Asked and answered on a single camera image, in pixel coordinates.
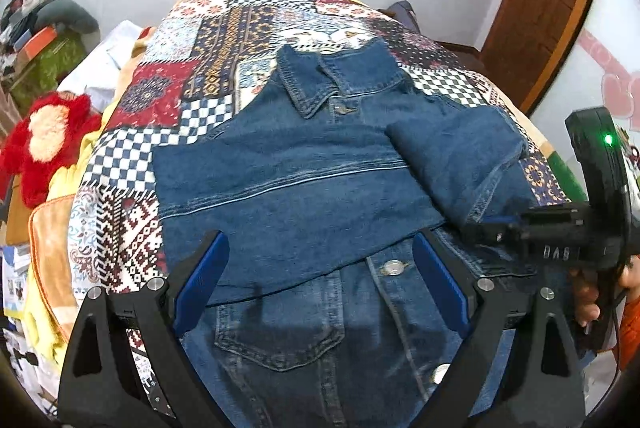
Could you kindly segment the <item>orange right sleeve forearm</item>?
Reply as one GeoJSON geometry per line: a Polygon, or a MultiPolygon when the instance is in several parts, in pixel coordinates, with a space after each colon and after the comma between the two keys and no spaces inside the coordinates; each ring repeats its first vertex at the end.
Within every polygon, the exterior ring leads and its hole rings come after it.
{"type": "Polygon", "coordinates": [[[621,370],[634,359],[640,342],[640,304],[639,299],[627,300],[623,318],[620,321],[620,339],[614,349],[616,363],[621,370]]]}

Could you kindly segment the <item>person's right hand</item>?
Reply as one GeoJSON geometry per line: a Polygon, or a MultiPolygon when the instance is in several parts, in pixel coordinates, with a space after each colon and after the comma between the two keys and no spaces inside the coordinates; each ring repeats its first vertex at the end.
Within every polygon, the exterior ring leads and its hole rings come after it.
{"type": "MultiPolygon", "coordinates": [[[[570,269],[570,281],[573,285],[575,318],[578,324],[586,327],[600,317],[600,308],[596,304],[599,297],[597,278],[587,275],[580,269],[570,269]]],[[[627,291],[627,300],[632,303],[639,299],[639,256],[631,256],[618,279],[618,286],[627,291]]]]}

